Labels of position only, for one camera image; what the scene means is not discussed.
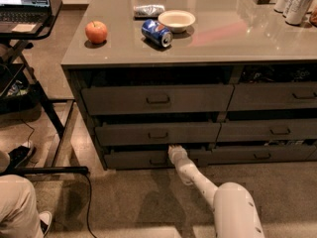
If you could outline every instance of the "gray countertop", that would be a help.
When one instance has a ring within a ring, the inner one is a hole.
[[[133,18],[133,5],[163,3],[186,10],[196,22],[175,34],[169,49],[145,42],[144,21]],[[92,20],[104,22],[108,39],[92,46],[84,33]],[[287,25],[273,5],[253,0],[92,0],[62,60],[63,69],[118,66],[170,66],[317,60],[317,28],[308,18]]]

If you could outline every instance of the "person's leg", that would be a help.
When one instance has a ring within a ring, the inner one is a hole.
[[[26,178],[0,177],[0,237],[43,238],[36,193]]]
[[[10,164],[10,156],[0,151],[0,174],[4,173]]]

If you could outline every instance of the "drawer handle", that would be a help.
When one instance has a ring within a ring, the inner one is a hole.
[[[295,99],[315,99],[317,98],[316,92],[312,93],[292,93]]]
[[[256,160],[268,160],[268,159],[270,159],[270,157],[271,157],[270,153],[267,153],[267,154],[265,154],[265,155],[261,155],[261,154],[257,155],[257,154],[254,154],[254,156],[255,156],[255,159],[256,159]]]
[[[289,135],[290,130],[286,127],[274,127],[269,129],[272,135]]]
[[[168,138],[168,132],[165,133],[148,133],[149,139],[166,139]]]
[[[165,160],[163,162],[158,162],[158,161],[154,161],[152,159],[150,159],[150,164],[152,166],[167,166],[167,158],[165,158]]]
[[[147,103],[149,105],[168,104],[169,102],[169,96],[166,94],[155,94],[147,97]]]

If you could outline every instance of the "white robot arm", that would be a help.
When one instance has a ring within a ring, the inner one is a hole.
[[[181,146],[169,146],[168,155],[182,182],[194,184],[210,205],[217,238],[264,238],[256,205],[244,187],[233,182],[216,186],[197,169]]]

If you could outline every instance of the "red apple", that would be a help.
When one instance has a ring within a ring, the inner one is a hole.
[[[102,44],[107,40],[107,26],[100,21],[91,21],[85,27],[85,33],[92,44]]]

